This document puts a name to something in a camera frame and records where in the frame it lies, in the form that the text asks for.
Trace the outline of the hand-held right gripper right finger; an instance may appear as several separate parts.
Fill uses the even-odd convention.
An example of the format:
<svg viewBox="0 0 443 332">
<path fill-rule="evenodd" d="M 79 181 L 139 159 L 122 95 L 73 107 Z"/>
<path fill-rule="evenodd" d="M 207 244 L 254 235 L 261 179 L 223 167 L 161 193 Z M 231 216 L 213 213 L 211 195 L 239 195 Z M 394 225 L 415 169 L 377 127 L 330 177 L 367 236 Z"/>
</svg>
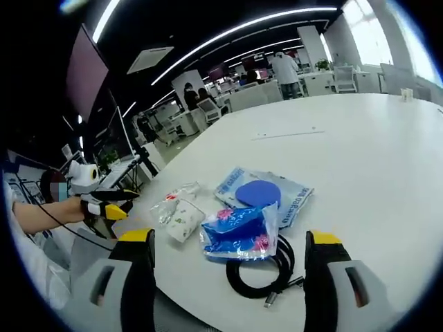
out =
<svg viewBox="0 0 443 332">
<path fill-rule="evenodd" d="M 385 284 L 332 233 L 306 232 L 304 292 L 305 331 L 389 331 L 395 325 Z"/>
</svg>

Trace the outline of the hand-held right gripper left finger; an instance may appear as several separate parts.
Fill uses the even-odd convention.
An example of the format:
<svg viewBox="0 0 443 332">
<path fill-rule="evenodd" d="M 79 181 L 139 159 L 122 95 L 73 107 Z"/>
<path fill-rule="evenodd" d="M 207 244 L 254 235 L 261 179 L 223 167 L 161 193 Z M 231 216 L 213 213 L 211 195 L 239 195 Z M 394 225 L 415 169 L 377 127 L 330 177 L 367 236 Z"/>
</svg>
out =
<svg viewBox="0 0 443 332">
<path fill-rule="evenodd" d="M 117 241 L 81 229 L 71 252 L 71 331 L 154 331 L 155 231 L 130 230 Z"/>
</svg>

